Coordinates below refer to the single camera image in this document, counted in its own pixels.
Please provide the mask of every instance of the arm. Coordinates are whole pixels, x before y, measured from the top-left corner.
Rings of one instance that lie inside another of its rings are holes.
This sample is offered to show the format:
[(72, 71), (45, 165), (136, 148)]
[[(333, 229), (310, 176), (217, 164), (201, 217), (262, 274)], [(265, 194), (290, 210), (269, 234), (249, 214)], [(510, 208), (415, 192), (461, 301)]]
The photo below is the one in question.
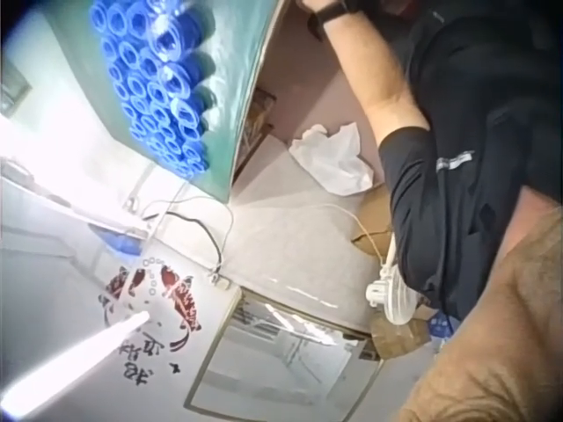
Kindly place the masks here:
[[(303, 3), (312, 11), (320, 11), (334, 1), (303, 0)], [(327, 22), (325, 32), (368, 116), (377, 145), (402, 127), (429, 128), (393, 52), (363, 13)]]
[(545, 217), (495, 268), (397, 421), (547, 420), (561, 399), (562, 222)]

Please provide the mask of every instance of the red koi fish painting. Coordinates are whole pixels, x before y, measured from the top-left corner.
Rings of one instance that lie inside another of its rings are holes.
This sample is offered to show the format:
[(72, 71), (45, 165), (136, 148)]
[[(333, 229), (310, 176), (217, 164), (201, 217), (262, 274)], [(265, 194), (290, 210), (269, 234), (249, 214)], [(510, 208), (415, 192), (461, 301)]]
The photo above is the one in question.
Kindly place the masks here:
[[(123, 292), (123, 287), (125, 286), (125, 282), (127, 281), (127, 277), (129, 276), (129, 271), (121, 266), (119, 273), (112, 278), (109, 284), (106, 286), (106, 291), (110, 294), (116, 301), (119, 301), (121, 297), (121, 293)], [(143, 269), (139, 269), (135, 272), (133, 276), (133, 280), (129, 285), (128, 293), (130, 296), (135, 297), (135, 289), (141, 286), (145, 278), (145, 271)], [(106, 322), (106, 326), (109, 327), (109, 320), (107, 318), (108, 313), (113, 313), (113, 304), (111, 301), (105, 297), (104, 295), (98, 296), (99, 302), (104, 307), (104, 321)]]
[(170, 343), (171, 352), (177, 352), (186, 345), (190, 333), (201, 330), (201, 325), (197, 320), (195, 300), (190, 291), (192, 277), (188, 276), (178, 283), (179, 276), (168, 266), (163, 266), (160, 271), (160, 278), (165, 286), (163, 296), (169, 295), (174, 300), (174, 309), (182, 317), (179, 328), (186, 330), (186, 335), (183, 338)]

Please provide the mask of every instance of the man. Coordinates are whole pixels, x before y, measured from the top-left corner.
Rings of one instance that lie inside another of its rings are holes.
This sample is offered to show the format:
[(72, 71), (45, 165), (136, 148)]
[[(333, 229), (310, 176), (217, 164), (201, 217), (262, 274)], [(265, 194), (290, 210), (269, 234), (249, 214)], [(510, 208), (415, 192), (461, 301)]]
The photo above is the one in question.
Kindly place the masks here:
[(559, 394), (559, 55), (508, 3), (433, 2), (398, 58), (357, 2), (303, 0), (376, 137), (406, 284), (467, 318), (400, 420), (532, 420)]

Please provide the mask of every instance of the red fish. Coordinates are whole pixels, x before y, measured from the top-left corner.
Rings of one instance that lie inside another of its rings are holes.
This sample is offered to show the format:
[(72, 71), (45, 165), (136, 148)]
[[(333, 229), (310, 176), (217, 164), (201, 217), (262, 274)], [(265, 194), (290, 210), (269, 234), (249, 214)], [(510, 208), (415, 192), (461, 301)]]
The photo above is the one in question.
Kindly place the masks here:
[(171, 351), (177, 352), (186, 345), (190, 332), (201, 330), (201, 325), (197, 320), (195, 300), (190, 292), (192, 278), (186, 277), (178, 284), (178, 286), (176, 286), (179, 276), (168, 266), (162, 267), (162, 270), (160, 271), (160, 278), (165, 286), (165, 295), (169, 294), (169, 292), (173, 289), (171, 298), (174, 300), (174, 309), (182, 317), (182, 324), (179, 328), (181, 330), (187, 329), (186, 336), (184, 338), (170, 343)]

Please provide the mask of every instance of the black cable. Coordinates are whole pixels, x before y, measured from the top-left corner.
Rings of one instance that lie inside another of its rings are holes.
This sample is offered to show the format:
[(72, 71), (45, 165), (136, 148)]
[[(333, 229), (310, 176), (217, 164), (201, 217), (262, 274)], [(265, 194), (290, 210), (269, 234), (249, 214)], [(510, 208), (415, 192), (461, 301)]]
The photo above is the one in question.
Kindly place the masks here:
[[(159, 215), (160, 214), (149, 215), (148, 217), (143, 217), (143, 220), (147, 222), (148, 220), (153, 220), (157, 218)], [(201, 220), (198, 220), (197, 218), (186, 217), (185, 215), (178, 214), (174, 211), (166, 211), (165, 215), (172, 215), (173, 217), (177, 217), (180, 220), (184, 220), (185, 222), (194, 222), (198, 226), (200, 226), (203, 229), (203, 231), (205, 231), (205, 234), (208, 235), (209, 240), (211, 241), (217, 252), (217, 265), (213, 270), (213, 274), (219, 274), (219, 272), (221, 271), (221, 267), (223, 266), (223, 254), (221, 253), (221, 248), (219, 248), (217, 241), (209, 231), (208, 227)]]

